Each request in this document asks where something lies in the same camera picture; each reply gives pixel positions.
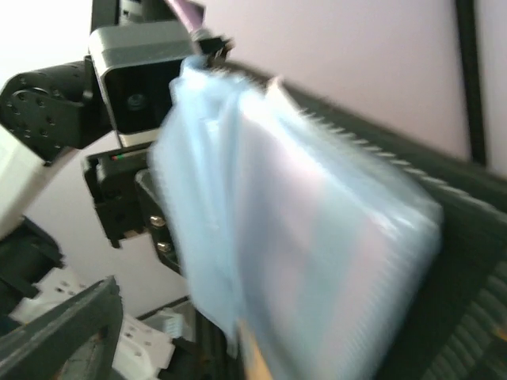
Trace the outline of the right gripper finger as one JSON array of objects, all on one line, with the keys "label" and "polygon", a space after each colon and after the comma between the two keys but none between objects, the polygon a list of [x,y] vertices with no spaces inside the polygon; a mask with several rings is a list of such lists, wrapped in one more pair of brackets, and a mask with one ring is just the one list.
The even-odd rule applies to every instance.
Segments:
[{"label": "right gripper finger", "polygon": [[107,379],[123,322],[114,277],[1,338],[2,379]]}]

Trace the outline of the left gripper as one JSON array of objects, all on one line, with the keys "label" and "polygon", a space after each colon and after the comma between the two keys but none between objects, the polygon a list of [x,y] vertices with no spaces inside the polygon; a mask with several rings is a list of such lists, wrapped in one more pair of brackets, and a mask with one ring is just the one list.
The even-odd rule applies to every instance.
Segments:
[{"label": "left gripper", "polygon": [[115,249],[145,232],[159,261],[182,274],[170,225],[161,209],[145,150],[110,150],[86,156],[82,173],[105,236]]}]

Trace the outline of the black leather card holder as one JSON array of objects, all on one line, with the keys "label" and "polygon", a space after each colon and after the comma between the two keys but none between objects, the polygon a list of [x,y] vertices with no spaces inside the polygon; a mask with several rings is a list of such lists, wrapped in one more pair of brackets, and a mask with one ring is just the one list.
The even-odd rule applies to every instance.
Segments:
[{"label": "black leather card holder", "polygon": [[274,379],[503,379],[506,181],[192,56],[149,166],[195,307]]}]

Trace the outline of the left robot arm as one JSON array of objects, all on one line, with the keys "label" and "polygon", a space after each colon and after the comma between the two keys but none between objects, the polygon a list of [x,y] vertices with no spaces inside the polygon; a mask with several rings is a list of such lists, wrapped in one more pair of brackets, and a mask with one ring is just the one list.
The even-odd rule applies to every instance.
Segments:
[{"label": "left robot arm", "polygon": [[181,298],[147,150],[190,52],[165,1],[95,1],[89,45],[70,63],[1,88],[1,311],[40,297],[50,272],[74,287],[115,276],[133,314]]}]

